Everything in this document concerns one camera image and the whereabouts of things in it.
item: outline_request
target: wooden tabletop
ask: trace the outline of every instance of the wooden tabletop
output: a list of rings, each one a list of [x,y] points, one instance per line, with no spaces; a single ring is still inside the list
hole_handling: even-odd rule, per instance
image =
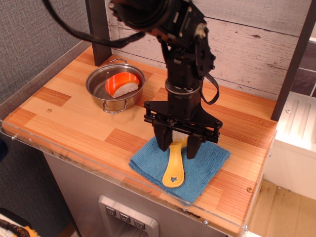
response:
[[[90,47],[12,112],[2,123],[3,128],[42,151],[190,218],[207,220],[211,227],[228,235],[239,236],[241,227],[247,224],[275,134],[277,123],[270,120],[275,101],[221,87],[214,105],[202,103],[208,113],[223,122],[218,145],[232,155],[193,205],[184,206],[128,165],[130,158],[154,137],[152,125],[144,122],[143,103],[167,99],[167,73],[165,69],[127,62],[144,72],[146,83],[140,101],[126,111],[106,113],[87,92],[86,79],[97,69]],[[209,99],[215,95],[210,83],[204,83],[203,92]]]

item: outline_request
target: salmon nigiri toy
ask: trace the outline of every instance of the salmon nigiri toy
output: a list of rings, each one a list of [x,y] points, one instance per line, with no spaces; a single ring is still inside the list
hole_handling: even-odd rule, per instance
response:
[[[111,76],[105,83],[106,92],[113,98],[138,89],[139,79],[132,73],[123,72]]]

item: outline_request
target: black cable strap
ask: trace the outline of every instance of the black cable strap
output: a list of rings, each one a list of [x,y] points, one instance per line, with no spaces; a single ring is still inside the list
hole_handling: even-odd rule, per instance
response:
[[[71,26],[67,25],[55,12],[55,10],[53,9],[52,5],[50,4],[49,0],[42,0],[42,2],[44,3],[46,9],[48,10],[48,12],[50,13],[50,15],[53,17],[53,19],[65,30],[67,31],[70,35],[81,39],[81,40],[85,40],[85,41],[89,41],[92,43],[99,43],[99,44],[103,44],[112,48],[123,48],[124,46],[128,45],[131,42],[137,41],[140,38],[145,36],[144,32],[137,32],[135,34],[132,34],[129,37],[126,38],[122,38],[122,39],[118,39],[118,40],[107,40],[107,39],[103,39],[100,38],[98,36],[94,36],[91,34],[87,34],[85,32],[81,32],[78,31],[74,28],[72,28]]]
[[[219,98],[219,86],[218,86],[217,81],[216,81],[216,80],[214,79],[214,77],[212,77],[210,74],[207,74],[205,77],[216,87],[217,93],[216,93],[216,95],[214,96],[214,98],[213,98],[211,101],[207,101],[206,98],[205,98],[204,95],[203,95],[203,86],[201,86],[199,92],[200,92],[201,97],[202,97],[202,99],[204,100],[204,102],[207,103],[208,105],[212,105],[212,104],[214,104],[214,103],[218,100],[218,98]]]

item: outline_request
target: blue towel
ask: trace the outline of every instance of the blue towel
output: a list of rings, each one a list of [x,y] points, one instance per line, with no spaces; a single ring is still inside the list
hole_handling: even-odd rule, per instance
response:
[[[183,148],[182,159],[185,179],[183,184],[177,188],[167,188],[162,184],[162,178],[169,161],[169,149],[163,152],[158,147],[155,137],[131,158],[129,165],[168,193],[193,203],[230,154],[229,151],[214,143],[205,142],[201,144],[194,159],[187,159],[187,150]]]

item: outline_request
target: wood surface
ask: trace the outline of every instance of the wood surface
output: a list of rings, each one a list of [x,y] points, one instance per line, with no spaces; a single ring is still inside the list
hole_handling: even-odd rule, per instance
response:
[[[302,237],[316,233],[316,200],[264,180],[249,223],[262,237]]]
[[[205,15],[210,30],[209,45],[217,57],[211,74],[219,84],[277,100],[311,0],[196,0],[194,3]],[[108,21],[112,39],[133,33],[117,22],[109,9]],[[165,68],[160,44],[152,36],[112,52]]]
[[[231,236],[239,236],[259,182],[277,123],[269,118],[275,102],[221,87],[216,104],[202,104],[224,125],[219,145],[232,155],[191,206],[133,171],[130,158],[154,136],[144,122],[147,100],[164,100],[166,70],[127,59],[146,77],[143,96],[117,115],[102,111],[85,88],[94,66],[92,48],[74,60],[37,93],[12,112],[2,124],[7,133],[45,152],[107,178],[197,221],[208,220]],[[215,94],[210,83],[207,98]]]

